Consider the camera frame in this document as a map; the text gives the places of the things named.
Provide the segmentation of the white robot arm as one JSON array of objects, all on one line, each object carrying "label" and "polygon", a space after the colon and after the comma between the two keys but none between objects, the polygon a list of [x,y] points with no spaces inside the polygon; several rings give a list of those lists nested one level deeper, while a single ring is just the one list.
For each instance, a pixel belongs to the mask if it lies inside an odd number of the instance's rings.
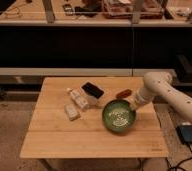
[{"label": "white robot arm", "polygon": [[172,76],[168,72],[148,72],[143,76],[143,85],[133,96],[135,110],[150,103],[155,96],[168,102],[182,117],[192,124],[192,98],[171,86]]}]

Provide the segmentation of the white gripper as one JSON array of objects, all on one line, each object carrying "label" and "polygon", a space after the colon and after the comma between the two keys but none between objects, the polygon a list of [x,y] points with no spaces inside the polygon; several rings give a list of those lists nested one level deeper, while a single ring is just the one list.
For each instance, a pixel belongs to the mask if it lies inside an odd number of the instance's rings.
[{"label": "white gripper", "polygon": [[134,103],[130,104],[130,107],[133,111],[136,111],[138,108],[145,106],[150,102],[150,95],[147,91],[139,89],[134,94],[133,102]]}]

